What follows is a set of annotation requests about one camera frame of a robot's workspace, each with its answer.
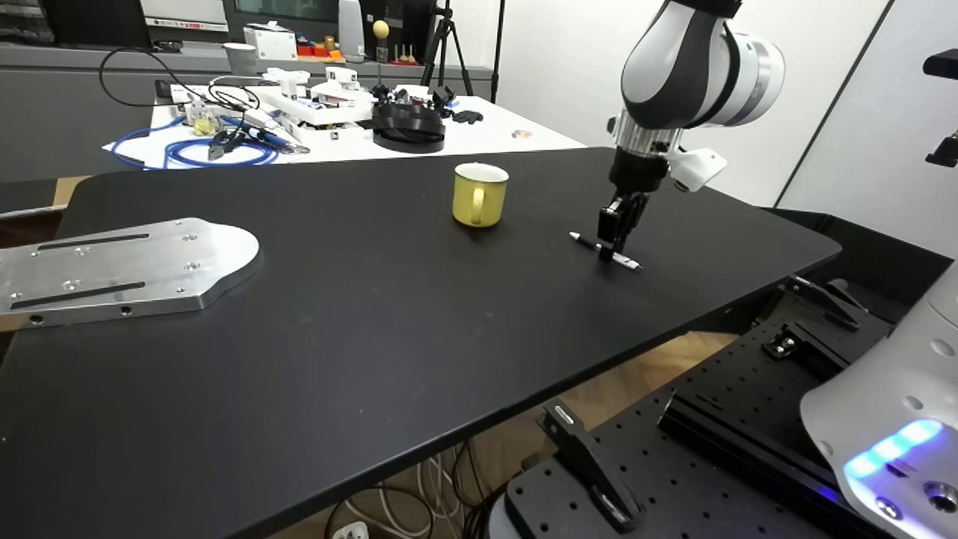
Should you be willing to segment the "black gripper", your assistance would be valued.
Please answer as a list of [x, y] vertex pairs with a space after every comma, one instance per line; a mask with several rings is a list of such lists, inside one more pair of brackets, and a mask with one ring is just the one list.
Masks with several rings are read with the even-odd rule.
[[600, 239], [607, 250], [618, 251], [618, 247], [627, 247], [628, 235], [639, 227], [649, 196], [663, 186], [669, 178], [669, 162], [663, 156], [634, 156], [627, 151], [615, 153], [607, 180], [615, 183], [618, 205], [604, 208], [600, 214]]

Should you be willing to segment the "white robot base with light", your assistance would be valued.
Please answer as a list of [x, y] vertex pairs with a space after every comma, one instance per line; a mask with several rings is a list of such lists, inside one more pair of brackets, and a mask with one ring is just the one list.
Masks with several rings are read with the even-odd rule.
[[899, 539], [958, 539], [958, 268], [799, 416], [857, 516]]

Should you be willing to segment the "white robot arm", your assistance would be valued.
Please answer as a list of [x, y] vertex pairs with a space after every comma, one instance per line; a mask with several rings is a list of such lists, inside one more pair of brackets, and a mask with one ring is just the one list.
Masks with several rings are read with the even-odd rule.
[[747, 126], [763, 117], [786, 88], [786, 55], [730, 27], [742, 0], [666, 0], [621, 73], [624, 114], [615, 123], [615, 197], [600, 214], [589, 250], [634, 271], [624, 251], [649, 196], [673, 180], [699, 191], [729, 162], [717, 151], [685, 151], [699, 126]]

